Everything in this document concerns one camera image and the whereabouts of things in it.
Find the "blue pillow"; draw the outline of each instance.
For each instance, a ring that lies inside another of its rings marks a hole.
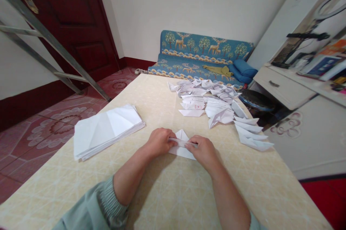
[[[242,75],[234,65],[229,65],[228,68],[230,69],[230,72],[233,72],[233,76],[235,76],[235,78],[240,82],[244,82],[247,84],[250,84],[252,82],[252,77]]]
[[[233,62],[233,65],[238,69],[239,73],[248,77],[255,77],[258,70],[248,65],[244,60],[238,59]]]

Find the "dark blue stool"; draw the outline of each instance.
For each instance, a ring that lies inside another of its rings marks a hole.
[[[275,104],[269,98],[250,89],[244,90],[239,96],[239,99],[245,106],[258,112],[268,113],[275,109]]]

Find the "sleeve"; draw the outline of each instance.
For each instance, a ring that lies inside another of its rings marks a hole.
[[[250,230],[267,230],[266,227],[261,225],[261,223],[257,220],[257,218],[254,216],[254,214],[250,211],[251,214],[251,224],[250,224]]]
[[[112,176],[88,190],[53,229],[124,229],[127,208],[115,196]]]

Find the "metal ladder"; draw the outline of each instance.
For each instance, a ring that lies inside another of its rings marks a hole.
[[[82,66],[74,59],[74,57],[59,43],[59,41],[47,30],[47,28],[35,17],[35,15],[27,8],[21,0],[7,0],[21,16],[34,29],[19,29],[6,26],[0,20],[0,31],[4,32],[13,42],[20,48],[25,50],[30,56],[37,60],[40,64],[52,72],[58,79],[64,82],[69,88],[79,95],[83,91],[78,89],[69,79],[75,79],[89,83],[105,100],[110,102],[112,99],[103,91],[103,89],[95,82],[95,80],[82,68]],[[81,76],[67,74],[58,71],[40,54],[24,42],[17,34],[31,35],[44,38]]]

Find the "patterned tablecloth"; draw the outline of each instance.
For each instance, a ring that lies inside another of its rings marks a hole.
[[[0,206],[0,225],[51,229],[92,186],[115,173],[158,127],[208,137],[246,203],[269,229],[331,229],[275,150],[259,152],[239,142],[234,124],[208,129],[208,117],[183,117],[174,78],[141,74],[101,112],[133,104],[146,127],[85,162],[73,158],[73,138]],[[212,183],[194,160],[173,154],[147,168],[130,205],[128,228],[220,229]]]

